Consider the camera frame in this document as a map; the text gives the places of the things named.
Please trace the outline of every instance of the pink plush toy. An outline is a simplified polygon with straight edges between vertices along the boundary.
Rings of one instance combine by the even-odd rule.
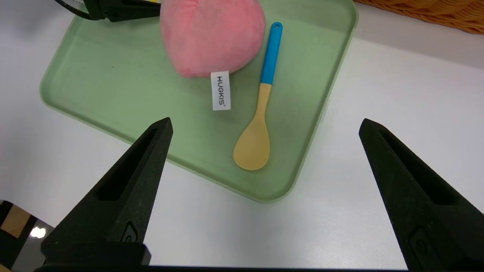
[[[258,0],[164,0],[160,16],[166,53],[184,77],[241,69],[266,27]]]

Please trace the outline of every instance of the green tray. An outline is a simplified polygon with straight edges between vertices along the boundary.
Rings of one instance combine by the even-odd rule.
[[[128,22],[75,17],[40,86],[44,103],[129,143],[171,117],[168,160],[259,202],[293,188],[358,21],[352,0],[260,0],[261,52],[230,76],[232,110],[212,111],[210,79],[178,76],[163,49],[159,19]],[[271,156],[244,171],[233,149],[257,103],[269,27],[284,25],[267,110]]]

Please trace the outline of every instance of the blue handle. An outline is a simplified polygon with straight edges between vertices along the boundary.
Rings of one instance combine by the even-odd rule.
[[[264,61],[264,68],[262,68],[262,77],[260,79],[261,83],[272,85],[272,82],[274,81],[281,38],[282,24],[279,22],[273,23],[271,26],[271,33],[269,34],[269,42],[267,43],[266,59]]]

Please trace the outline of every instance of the white label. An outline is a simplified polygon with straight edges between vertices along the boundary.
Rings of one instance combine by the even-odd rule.
[[[228,71],[211,73],[213,110],[230,110],[230,79]]]

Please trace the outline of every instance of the table surface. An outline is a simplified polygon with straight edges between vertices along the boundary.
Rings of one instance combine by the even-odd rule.
[[[484,36],[358,8],[293,192],[258,204],[167,163],[145,238],[151,264],[405,268],[358,137],[364,118],[484,211]],[[0,199],[53,226],[128,148],[40,100],[71,19],[54,1],[0,3]]]

